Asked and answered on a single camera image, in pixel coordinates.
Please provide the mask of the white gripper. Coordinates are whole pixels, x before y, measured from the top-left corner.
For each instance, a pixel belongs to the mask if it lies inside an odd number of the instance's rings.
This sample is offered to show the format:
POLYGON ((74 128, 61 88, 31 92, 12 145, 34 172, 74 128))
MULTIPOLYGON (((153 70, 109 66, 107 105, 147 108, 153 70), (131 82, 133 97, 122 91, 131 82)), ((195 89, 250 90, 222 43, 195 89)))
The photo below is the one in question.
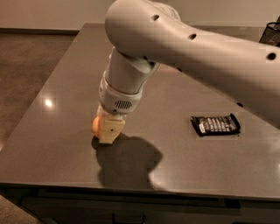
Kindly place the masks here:
MULTIPOLYGON (((126 115, 135 110, 144 88, 144 74, 140 72, 113 72, 106 70, 99 86, 99 101, 96 116, 104 110, 110 114, 126 115)), ((122 132, 125 121, 122 117, 103 116, 100 121, 101 144, 112 144, 122 132)))

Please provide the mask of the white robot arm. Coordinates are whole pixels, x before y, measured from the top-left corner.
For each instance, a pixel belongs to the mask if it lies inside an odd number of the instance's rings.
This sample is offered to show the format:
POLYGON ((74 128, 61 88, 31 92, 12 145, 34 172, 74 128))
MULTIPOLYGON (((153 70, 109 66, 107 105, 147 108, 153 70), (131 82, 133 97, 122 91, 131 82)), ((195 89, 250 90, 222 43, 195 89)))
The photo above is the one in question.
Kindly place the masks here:
POLYGON ((275 127, 280 126, 280 48, 202 31, 150 0, 116 0, 105 30, 113 51, 99 87, 94 135, 111 144, 124 116, 141 99, 144 83, 166 64, 212 86, 275 127))

